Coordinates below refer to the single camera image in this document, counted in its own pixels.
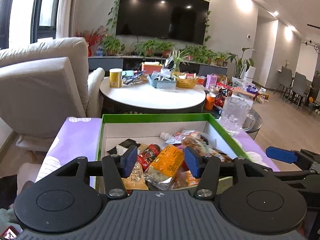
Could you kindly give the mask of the small orange candy packet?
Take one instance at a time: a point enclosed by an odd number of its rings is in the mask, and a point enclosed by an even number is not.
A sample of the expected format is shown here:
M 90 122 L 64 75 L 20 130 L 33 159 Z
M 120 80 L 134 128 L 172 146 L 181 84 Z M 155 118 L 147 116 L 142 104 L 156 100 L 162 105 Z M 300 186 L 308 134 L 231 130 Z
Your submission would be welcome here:
M 198 185 L 199 181 L 199 179 L 193 177 L 190 171 L 184 171 L 176 175 L 170 188 L 175 190 L 195 187 Z

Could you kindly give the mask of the yellow-brown snack packet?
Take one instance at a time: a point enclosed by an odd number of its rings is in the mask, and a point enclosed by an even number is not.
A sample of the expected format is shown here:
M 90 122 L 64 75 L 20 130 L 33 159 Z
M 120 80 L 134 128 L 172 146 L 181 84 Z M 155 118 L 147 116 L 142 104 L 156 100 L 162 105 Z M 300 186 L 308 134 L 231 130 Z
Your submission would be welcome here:
M 135 163 L 129 177 L 122 178 L 122 182 L 127 191 L 149 189 L 145 183 L 143 168 L 139 162 Z

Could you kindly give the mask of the black brown snack packet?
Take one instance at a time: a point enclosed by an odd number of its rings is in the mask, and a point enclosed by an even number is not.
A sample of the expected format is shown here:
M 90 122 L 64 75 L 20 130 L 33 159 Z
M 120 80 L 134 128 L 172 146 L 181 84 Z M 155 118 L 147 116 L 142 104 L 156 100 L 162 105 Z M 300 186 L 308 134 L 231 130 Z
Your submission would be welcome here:
M 130 148 L 130 146 L 136 146 L 136 148 L 139 148 L 141 144 L 133 139 L 126 139 L 106 152 L 109 155 L 123 155 Z

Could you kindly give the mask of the clear orange biscuit packet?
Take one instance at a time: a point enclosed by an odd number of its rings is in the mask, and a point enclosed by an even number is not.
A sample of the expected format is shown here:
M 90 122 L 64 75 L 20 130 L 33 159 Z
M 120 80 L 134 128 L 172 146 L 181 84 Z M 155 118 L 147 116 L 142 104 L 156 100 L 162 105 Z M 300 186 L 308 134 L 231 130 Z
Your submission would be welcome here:
M 212 145 L 208 144 L 205 140 L 199 140 L 191 136 L 186 136 L 181 141 L 184 148 L 190 147 L 192 148 L 197 154 L 202 157 L 218 157 L 222 162 L 231 162 L 232 158 L 230 158 L 224 152 L 217 150 Z

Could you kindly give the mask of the red snack packet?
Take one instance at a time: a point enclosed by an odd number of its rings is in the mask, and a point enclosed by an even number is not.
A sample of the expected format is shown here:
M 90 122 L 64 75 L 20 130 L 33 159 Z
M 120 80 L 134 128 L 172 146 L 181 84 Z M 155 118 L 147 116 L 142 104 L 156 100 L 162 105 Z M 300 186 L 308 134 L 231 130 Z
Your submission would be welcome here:
M 160 154 L 160 147 L 157 144 L 150 144 L 145 150 L 137 155 L 137 161 L 142 166 L 143 171 L 146 171 L 150 164 Z

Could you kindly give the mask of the orange snack bar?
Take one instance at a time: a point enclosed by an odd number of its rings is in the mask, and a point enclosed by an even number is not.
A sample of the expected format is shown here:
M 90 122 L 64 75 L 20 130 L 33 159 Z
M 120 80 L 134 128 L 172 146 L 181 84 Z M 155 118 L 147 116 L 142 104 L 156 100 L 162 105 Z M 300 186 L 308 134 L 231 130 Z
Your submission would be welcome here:
M 184 162 L 184 153 L 167 145 L 144 172 L 145 180 L 159 190 L 167 190 Z

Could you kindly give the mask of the white pink drink pouch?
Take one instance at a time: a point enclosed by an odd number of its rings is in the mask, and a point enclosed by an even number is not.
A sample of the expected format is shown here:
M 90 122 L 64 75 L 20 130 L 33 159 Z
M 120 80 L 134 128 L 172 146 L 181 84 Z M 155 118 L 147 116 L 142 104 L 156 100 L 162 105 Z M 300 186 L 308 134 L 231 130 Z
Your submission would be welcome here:
M 174 135 L 171 135 L 169 133 L 162 132 L 160 134 L 160 138 L 166 143 L 166 144 L 181 144 L 182 140 L 186 139 L 187 137 L 192 137 L 195 139 L 201 138 L 201 133 L 198 131 L 192 131 L 192 130 L 183 130 L 181 132 L 178 132 Z

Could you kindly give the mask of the grey dining chair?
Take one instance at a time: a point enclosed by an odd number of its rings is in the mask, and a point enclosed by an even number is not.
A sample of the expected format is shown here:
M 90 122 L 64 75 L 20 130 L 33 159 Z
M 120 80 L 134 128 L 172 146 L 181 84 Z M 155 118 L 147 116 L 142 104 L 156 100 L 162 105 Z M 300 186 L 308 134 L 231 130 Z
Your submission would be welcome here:
M 280 96 L 282 96 L 283 99 L 285 99 L 287 92 L 291 88 L 292 81 L 293 81 L 292 70 L 290 68 L 282 66 L 281 67 L 280 76 L 279 76 L 279 79 L 278 79 L 278 87 L 274 91 L 274 94 L 277 92 L 277 90 L 280 87 L 282 87 L 283 90 L 281 91 Z

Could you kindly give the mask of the tall white potted plant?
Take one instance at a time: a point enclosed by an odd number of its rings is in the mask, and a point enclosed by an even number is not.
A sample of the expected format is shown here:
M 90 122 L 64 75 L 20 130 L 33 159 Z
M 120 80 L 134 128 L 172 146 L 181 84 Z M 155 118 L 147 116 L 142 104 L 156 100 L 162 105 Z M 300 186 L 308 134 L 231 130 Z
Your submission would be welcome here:
M 230 61 L 230 63 L 235 63 L 235 69 L 234 74 L 232 76 L 232 86 L 238 87 L 238 84 L 240 83 L 240 80 L 242 79 L 245 72 L 249 70 L 250 67 L 254 67 L 254 60 L 250 57 L 247 59 L 244 59 L 245 52 L 247 50 L 251 50 L 255 52 L 255 49 L 244 47 L 242 48 L 242 54 L 241 56 L 238 56 L 237 54 L 228 52 L 226 60 Z

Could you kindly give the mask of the yellow wicker basket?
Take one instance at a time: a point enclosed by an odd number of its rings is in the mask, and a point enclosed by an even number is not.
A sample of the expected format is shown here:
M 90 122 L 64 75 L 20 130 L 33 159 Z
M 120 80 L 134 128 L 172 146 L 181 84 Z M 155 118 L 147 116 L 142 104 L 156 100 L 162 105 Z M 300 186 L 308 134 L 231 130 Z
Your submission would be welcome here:
M 197 85 L 198 79 L 181 79 L 176 78 L 176 86 L 183 89 L 193 89 Z

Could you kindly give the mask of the beige sofa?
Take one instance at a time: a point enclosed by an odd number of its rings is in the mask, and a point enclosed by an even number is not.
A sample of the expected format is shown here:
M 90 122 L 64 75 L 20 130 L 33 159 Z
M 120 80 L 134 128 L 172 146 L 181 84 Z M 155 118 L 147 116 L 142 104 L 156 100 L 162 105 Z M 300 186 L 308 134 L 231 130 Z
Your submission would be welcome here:
M 68 117 L 100 117 L 104 76 L 101 67 L 89 72 L 82 37 L 1 50 L 1 119 L 17 147 L 48 152 Z

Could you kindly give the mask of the yellow tin can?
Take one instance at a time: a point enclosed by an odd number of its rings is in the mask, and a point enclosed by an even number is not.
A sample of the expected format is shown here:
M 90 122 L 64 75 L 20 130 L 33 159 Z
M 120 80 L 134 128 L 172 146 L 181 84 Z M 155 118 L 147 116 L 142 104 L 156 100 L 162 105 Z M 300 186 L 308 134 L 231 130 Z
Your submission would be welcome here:
M 121 68 L 112 68 L 109 70 L 109 80 L 111 88 L 121 88 L 122 72 L 123 70 Z

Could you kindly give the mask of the blue plastic basket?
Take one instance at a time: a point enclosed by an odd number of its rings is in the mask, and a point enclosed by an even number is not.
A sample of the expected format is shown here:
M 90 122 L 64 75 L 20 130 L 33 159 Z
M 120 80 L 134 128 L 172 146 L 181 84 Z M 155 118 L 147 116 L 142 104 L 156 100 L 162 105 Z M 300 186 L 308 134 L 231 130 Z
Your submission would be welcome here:
M 176 82 L 175 81 L 159 81 L 157 79 L 153 80 L 151 78 L 151 75 L 147 75 L 147 80 L 149 84 L 155 88 L 155 89 L 175 89 L 176 88 Z

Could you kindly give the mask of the orange box on table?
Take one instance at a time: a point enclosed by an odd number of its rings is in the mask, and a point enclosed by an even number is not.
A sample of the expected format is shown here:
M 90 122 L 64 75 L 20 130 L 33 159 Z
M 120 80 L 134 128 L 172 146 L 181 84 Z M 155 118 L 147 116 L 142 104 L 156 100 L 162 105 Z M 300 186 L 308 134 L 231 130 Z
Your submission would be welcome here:
M 162 69 L 162 64 L 159 62 L 142 62 L 142 71 L 144 74 L 149 75 L 153 72 L 160 72 Z

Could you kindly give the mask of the black wall television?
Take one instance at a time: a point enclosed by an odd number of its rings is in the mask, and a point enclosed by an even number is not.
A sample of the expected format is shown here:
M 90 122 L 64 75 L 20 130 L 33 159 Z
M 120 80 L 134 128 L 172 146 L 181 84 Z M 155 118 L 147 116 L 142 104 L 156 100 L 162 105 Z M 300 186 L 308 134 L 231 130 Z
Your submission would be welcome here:
M 208 11 L 204 0 L 120 0 L 116 35 L 203 44 Z

